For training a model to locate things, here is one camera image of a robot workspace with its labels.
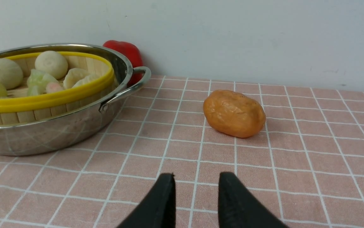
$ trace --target pink checkered tablecloth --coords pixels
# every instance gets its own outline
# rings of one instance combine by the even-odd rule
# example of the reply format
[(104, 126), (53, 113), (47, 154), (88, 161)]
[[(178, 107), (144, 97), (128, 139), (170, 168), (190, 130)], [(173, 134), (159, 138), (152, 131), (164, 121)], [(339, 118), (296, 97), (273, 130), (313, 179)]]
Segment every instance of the pink checkered tablecloth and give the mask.
[[(216, 89), (258, 100), (256, 136), (217, 133)], [(0, 157), (0, 228), (114, 228), (161, 172), (176, 175), (177, 227), (216, 228), (218, 175), (231, 171), (292, 228), (364, 227), (364, 93), (154, 76), (89, 140)]]

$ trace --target white wall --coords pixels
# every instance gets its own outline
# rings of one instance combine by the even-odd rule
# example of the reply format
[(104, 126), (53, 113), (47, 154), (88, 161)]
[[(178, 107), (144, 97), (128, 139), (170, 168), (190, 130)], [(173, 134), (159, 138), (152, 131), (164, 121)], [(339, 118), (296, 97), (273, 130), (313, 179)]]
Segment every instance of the white wall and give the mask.
[(364, 91), (364, 0), (0, 0), (0, 50), (108, 39), (157, 74)]

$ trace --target red bell pepper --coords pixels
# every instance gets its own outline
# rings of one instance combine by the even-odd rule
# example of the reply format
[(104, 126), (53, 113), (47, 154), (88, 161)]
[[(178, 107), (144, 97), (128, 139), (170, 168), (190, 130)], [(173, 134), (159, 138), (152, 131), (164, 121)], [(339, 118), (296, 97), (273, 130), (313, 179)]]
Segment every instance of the red bell pepper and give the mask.
[[(124, 41), (115, 41), (115, 40), (109, 40), (106, 41), (103, 46), (105, 48), (110, 48), (115, 51), (118, 51), (122, 53), (124, 56), (130, 60), (131, 65), (133, 67), (142, 67), (143, 66), (143, 59), (141, 58), (140, 50), (131, 43), (124, 42)], [(137, 73), (131, 76), (130, 81), (127, 83), (127, 86), (132, 86), (139, 82), (141, 78), (143, 77), (143, 74)]]

